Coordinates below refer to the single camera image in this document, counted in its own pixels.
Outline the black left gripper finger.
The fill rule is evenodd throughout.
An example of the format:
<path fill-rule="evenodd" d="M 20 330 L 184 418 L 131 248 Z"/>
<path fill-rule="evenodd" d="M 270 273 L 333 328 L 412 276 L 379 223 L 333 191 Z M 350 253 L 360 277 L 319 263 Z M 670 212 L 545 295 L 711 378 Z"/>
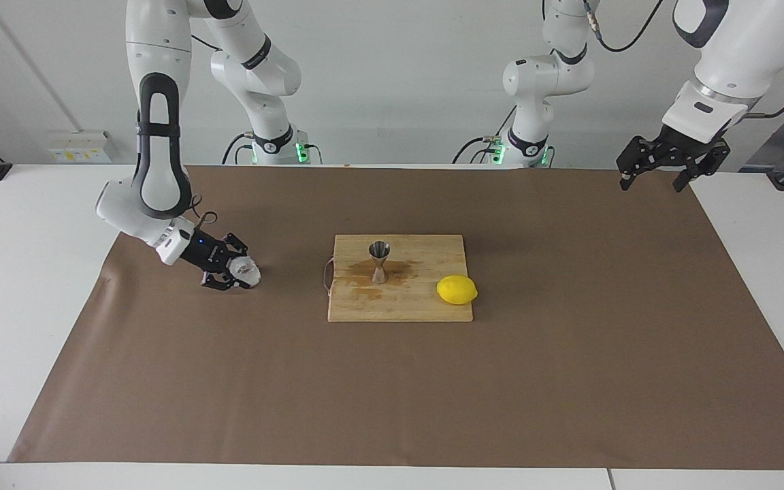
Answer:
<path fill-rule="evenodd" d="M 681 193 L 691 181 L 701 176 L 713 176 L 730 154 L 731 148 L 725 140 L 717 140 L 710 148 L 696 152 L 679 153 L 678 160 L 684 165 L 673 180 L 675 192 Z"/>
<path fill-rule="evenodd" d="M 650 142 L 640 136 L 632 137 L 617 158 L 620 189 L 629 190 L 638 176 L 660 167 L 664 150 L 665 146 L 661 142 Z"/>

